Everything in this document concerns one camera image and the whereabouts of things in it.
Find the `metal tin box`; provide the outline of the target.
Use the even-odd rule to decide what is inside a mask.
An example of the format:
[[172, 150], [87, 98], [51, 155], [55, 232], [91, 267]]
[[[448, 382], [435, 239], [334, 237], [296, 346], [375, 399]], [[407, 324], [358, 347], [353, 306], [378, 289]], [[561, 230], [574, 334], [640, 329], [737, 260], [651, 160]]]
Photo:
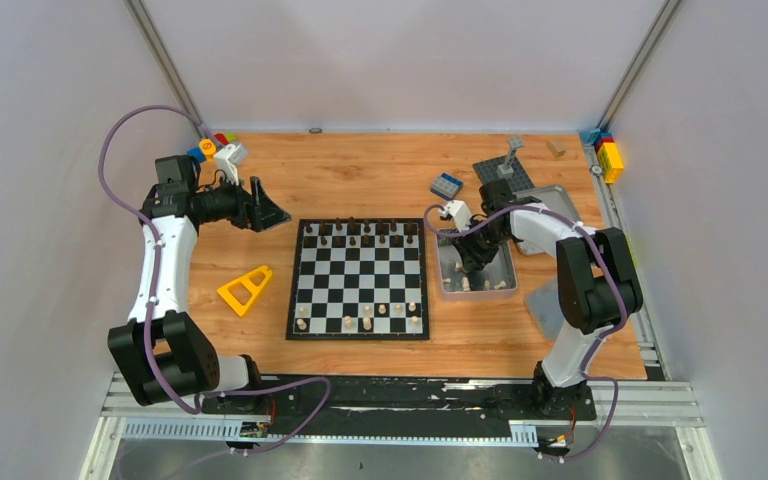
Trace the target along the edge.
[[439, 290], [444, 301], [485, 302], [512, 297], [518, 290], [513, 257], [501, 246], [482, 270], [465, 273], [459, 253], [448, 238], [436, 237]]

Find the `black white chessboard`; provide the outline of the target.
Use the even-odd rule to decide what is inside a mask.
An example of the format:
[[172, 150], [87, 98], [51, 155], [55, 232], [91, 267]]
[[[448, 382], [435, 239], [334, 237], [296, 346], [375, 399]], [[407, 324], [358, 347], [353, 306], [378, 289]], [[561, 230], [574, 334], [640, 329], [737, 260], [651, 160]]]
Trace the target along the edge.
[[[430, 308], [425, 232], [418, 218], [302, 219], [296, 252], [285, 337], [288, 340], [427, 340]], [[416, 315], [408, 311], [418, 306]], [[389, 316], [379, 317], [379, 304]], [[373, 328], [361, 330], [362, 307], [370, 304]], [[403, 305], [403, 314], [393, 312]], [[307, 332], [296, 328], [298, 307], [306, 306]], [[356, 333], [342, 333], [345, 316], [354, 317]], [[408, 322], [417, 316], [419, 332]]]

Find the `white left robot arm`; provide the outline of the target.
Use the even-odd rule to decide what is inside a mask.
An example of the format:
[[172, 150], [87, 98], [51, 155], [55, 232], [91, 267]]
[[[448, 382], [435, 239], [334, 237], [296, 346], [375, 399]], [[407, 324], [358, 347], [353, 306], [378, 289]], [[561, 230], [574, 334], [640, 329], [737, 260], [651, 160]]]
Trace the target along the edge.
[[226, 220], [261, 232], [290, 220], [253, 176], [249, 187], [222, 180], [198, 185], [199, 166], [186, 155], [156, 160], [157, 182], [139, 210], [144, 236], [140, 286], [124, 325], [109, 330], [108, 349], [136, 402], [148, 406], [228, 390], [243, 413], [266, 400], [256, 363], [248, 355], [223, 357], [189, 312], [189, 275], [200, 226]]

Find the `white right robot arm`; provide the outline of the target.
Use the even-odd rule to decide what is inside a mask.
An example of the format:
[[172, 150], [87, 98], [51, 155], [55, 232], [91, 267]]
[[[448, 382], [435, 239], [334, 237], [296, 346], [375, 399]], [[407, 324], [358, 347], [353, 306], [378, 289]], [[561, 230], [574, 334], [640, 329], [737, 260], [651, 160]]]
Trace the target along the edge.
[[574, 221], [534, 196], [518, 197], [504, 180], [479, 192], [483, 220], [459, 200], [440, 210], [441, 218], [455, 225], [451, 242], [466, 271], [484, 269], [508, 242], [556, 261], [563, 321], [550, 352], [535, 368], [530, 392], [537, 413], [556, 417], [584, 387], [602, 344], [643, 306], [626, 236], [615, 227], [595, 229]]

